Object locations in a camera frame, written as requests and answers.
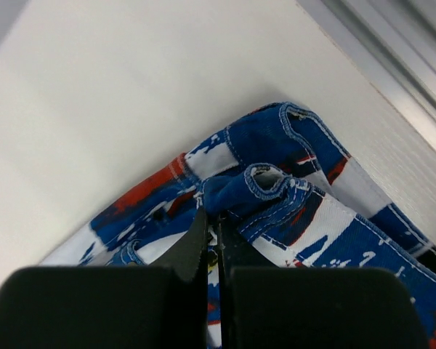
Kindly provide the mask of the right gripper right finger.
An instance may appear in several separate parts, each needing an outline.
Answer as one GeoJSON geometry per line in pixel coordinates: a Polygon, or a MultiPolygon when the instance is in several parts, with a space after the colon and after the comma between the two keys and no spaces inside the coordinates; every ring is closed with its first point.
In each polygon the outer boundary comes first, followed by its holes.
{"type": "Polygon", "coordinates": [[[224,348],[425,348],[404,285],[378,268],[278,268],[218,224],[224,348]]]}

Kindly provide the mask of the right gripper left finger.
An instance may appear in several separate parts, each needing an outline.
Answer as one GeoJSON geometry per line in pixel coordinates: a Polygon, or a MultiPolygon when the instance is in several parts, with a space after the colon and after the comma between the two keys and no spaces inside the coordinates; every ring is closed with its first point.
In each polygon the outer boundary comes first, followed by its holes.
{"type": "Polygon", "coordinates": [[[205,348],[206,213],[148,266],[32,267],[0,288],[0,348],[205,348]]]}

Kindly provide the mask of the blue white red patterned trousers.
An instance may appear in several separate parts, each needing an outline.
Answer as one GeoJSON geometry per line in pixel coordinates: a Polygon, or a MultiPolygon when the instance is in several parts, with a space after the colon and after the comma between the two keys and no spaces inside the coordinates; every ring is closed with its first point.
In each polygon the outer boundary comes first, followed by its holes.
{"type": "Polygon", "coordinates": [[[249,113],[114,201],[44,265],[148,265],[195,213],[227,216],[279,267],[384,268],[411,293],[436,348],[436,246],[322,120],[293,103],[249,113]]]}

